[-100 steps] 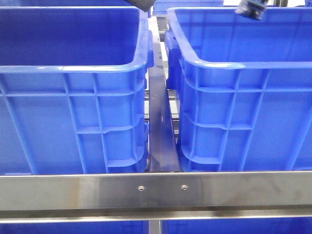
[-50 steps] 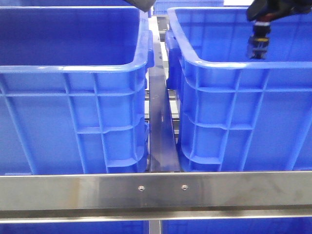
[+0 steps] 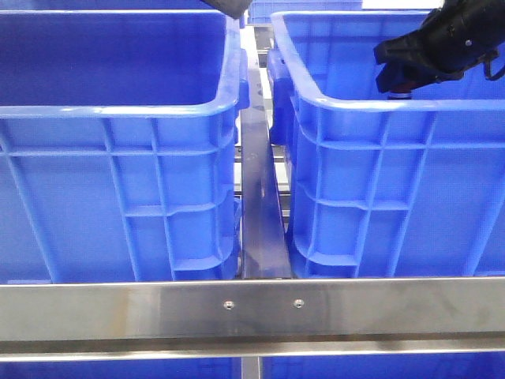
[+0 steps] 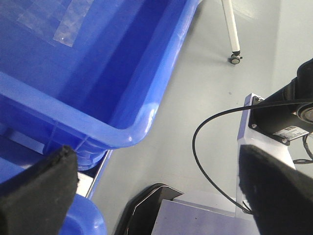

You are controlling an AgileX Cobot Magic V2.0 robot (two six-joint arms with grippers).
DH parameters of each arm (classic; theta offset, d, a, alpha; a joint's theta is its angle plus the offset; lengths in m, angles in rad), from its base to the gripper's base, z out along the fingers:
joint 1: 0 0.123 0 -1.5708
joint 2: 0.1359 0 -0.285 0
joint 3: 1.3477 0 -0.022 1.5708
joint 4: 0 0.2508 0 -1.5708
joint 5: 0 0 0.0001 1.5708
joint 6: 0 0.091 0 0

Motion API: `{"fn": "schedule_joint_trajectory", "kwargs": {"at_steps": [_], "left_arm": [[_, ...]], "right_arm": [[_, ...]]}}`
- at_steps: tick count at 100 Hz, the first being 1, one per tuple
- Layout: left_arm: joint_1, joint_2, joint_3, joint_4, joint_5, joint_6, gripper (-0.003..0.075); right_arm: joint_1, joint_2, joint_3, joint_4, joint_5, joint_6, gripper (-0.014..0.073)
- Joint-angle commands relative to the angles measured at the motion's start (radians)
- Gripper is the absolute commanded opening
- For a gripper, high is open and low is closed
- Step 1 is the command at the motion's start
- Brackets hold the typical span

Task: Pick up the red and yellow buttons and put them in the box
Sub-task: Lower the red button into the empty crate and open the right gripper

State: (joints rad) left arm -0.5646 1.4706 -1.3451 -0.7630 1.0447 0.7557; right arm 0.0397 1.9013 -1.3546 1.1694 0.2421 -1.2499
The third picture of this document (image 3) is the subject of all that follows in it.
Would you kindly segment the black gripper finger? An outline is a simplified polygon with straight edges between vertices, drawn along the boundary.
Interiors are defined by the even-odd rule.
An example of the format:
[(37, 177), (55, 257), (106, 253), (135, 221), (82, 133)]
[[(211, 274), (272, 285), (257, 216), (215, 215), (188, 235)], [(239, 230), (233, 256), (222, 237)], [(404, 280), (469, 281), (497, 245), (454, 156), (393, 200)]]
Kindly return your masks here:
[(202, 0), (213, 9), (226, 14), (232, 18), (241, 18), (249, 8), (252, 0)]

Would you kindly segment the black covered gripper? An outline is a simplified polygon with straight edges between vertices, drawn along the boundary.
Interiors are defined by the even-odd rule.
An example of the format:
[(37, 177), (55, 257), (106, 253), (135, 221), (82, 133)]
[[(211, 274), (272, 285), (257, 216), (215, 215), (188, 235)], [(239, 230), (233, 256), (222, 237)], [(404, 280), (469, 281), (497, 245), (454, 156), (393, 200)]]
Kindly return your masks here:
[(373, 50), (383, 68), (376, 77), (379, 92), (407, 93), (444, 81), (459, 81), (475, 66), (497, 81), (504, 69), (492, 71), (504, 43), (503, 1), (445, 1), (421, 26), (384, 40)]

